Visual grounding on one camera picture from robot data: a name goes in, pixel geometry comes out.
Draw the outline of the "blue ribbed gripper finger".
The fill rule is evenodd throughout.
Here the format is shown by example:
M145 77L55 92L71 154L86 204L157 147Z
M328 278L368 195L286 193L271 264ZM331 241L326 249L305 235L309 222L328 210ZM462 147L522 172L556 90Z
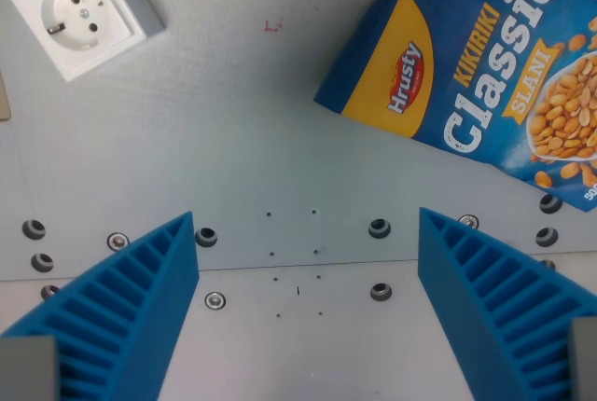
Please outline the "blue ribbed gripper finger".
M590 291L426 208L418 276L474 399L572 399L568 331L595 314Z
M186 212L85 271L3 332L50 336L61 400L156 400L199 282Z

